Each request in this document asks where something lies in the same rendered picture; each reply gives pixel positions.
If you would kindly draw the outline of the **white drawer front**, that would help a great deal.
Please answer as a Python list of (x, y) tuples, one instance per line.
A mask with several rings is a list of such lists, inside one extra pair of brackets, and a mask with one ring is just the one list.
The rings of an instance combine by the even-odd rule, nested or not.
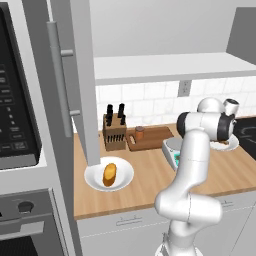
[(221, 203), (224, 200), (232, 201), (234, 203), (231, 207), (223, 207), (223, 212), (227, 213), (245, 213), (249, 214), (256, 202), (256, 192), (237, 193), (232, 195), (217, 197)]
[[(129, 219), (132, 218), (134, 215), (136, 217), (142, 217), (143, 221), (131, 225), (119, 227), (116, 226), (116, 222), (121, 217), (124, 219)], [(129, 211), (94, 218), (87, 218), (77, 221), (80, 237), (107, 234), (114, 231), (132, 229), (136, 227), (144, 227), (158, 223), (169, 223), (169, 220), (158, 215), (154, 208)]]

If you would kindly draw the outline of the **grey wall cabinet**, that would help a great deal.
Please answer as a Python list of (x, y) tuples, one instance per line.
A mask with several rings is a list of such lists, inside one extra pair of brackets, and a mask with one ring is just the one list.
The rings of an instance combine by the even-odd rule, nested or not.
[(96, 83), (256, 75), (226, 52), (237, 7), (256, 0), (90, 0)]

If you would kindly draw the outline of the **white cupboard door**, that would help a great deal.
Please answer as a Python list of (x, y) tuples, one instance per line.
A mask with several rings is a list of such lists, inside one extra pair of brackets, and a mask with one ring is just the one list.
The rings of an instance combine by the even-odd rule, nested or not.
[(83, 256), (155, 256), (169, 222), (123, 228), (81, 238)]
[(251, 211), (231, 256), (256, 256), (256, 206)]

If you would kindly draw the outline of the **wooden knife block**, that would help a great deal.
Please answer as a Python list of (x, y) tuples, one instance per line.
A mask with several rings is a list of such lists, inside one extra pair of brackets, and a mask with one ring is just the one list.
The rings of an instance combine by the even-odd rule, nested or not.
[(112, 117), (107, 114), (103, 117), (103, 139), (107, 151), (124, 150), (126, 148), (126, 123), (114, 113)]

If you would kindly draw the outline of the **black hob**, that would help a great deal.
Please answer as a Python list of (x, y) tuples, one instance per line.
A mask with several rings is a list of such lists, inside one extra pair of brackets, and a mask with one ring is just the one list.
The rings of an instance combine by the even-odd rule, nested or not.
[(256, 161), (256, 117), (237, 119), (234, 135), (240, 146)]

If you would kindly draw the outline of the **golden bread roll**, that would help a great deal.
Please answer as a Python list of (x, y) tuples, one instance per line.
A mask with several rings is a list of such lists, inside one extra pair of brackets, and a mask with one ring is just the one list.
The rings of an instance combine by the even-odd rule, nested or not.
[(116, 179), (117, 166), (114, 163), (109, 163), (103, 172), (103, 184), (107, 187), (111, 186)]

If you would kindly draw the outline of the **grey built-in oven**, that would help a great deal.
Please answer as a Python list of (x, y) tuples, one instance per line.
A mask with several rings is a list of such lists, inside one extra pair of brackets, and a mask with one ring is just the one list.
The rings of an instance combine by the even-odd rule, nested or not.
[(51, 189), (0, 196), (0, 256), (69, 256)]

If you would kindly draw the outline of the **brown jar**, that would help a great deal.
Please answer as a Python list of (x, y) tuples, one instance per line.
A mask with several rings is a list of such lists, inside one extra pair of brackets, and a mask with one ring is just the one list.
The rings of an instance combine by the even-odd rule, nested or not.
[(144, 127), (143, 126), (136, 126), (135, 127), (135, 137), (137, 140), (141, 140), (144, 137)]

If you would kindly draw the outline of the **grey wall socket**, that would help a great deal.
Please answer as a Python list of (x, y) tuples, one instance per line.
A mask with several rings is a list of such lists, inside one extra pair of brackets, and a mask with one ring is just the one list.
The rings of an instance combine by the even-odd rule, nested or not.
[(179, 82), (178, 96), (179, 97), (188, 97), (191, 90), (191, 80), (182, 80)]

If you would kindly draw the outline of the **wooden cutting board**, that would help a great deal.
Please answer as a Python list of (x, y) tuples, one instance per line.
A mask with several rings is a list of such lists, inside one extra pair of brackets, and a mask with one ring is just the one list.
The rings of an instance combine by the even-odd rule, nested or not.
[(162, 147), (165, 139), (173, 137), (171, 130), (167, 126), (145, 127), (143, 137), (136, 139), (135, 129), (126, 132), (126, 141), (131, 151), (151, 150)]

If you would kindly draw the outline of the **black oven knob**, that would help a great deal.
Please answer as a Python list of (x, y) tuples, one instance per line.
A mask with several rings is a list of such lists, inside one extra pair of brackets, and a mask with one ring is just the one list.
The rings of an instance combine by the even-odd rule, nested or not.
[(23, 201), (18, 205), (18, 210), (21, 214), (30, 213), (33, 208), (34, 204), (30, 201)]

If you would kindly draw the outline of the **black microwave oven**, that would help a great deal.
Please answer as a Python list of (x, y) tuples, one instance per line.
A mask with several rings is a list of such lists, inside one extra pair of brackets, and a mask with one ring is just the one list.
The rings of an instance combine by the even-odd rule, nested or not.
[(0, 170), (37, 165), (41, 148), (9, 6), (0, 2)]

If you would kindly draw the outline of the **white plate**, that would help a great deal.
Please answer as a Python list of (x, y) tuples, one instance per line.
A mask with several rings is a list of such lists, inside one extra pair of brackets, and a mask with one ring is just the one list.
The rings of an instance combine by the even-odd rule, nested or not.
[(239, 146), (239, 140), (234, 134), (231, 135), (228, 141), (229, 141), (229, 145), (224, 145), (219, 142), (211, 142), (210, 147), (218, 151), (232, 151)]
[[(103, 174), (105, 167), (114, 163), (117, 167), (116, 178), (111, 186), (105, 186), (103, 183)], [(100, 159), (100, 164), (87, 167), (84, 178), (86, 183), (98, 191), (113, 192), (126, 187), (134, 177), (132, 165), (125, 159), (107, 156)]]

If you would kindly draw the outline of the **grey cabinet door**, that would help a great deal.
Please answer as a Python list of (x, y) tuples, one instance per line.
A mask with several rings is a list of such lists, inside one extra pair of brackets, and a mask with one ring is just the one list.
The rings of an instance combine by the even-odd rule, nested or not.
[(50, 0), (62, 51), (67, 98), (89, 166), (100, 163), (89, 0)]
[(256, 7), (237, 7), (227, 53), (256, 65)]

